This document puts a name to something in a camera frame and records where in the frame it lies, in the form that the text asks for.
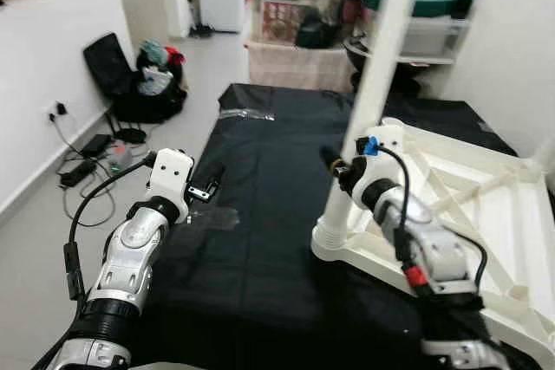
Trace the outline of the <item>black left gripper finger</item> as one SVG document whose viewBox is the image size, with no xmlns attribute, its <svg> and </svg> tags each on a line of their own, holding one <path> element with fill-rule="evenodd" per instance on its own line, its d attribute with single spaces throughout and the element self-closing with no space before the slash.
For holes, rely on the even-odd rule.
<svg viewBox="0 0 555 370">
<path fill-rule="evenodd" d="M 221 188 L 223 176 L 225 176 L 225 171 L 225 166 L 219 166 L 217 171 L 198 189 L 198 201 L 211 201 L 217 196 L 219 188 Z"/>
</svg>

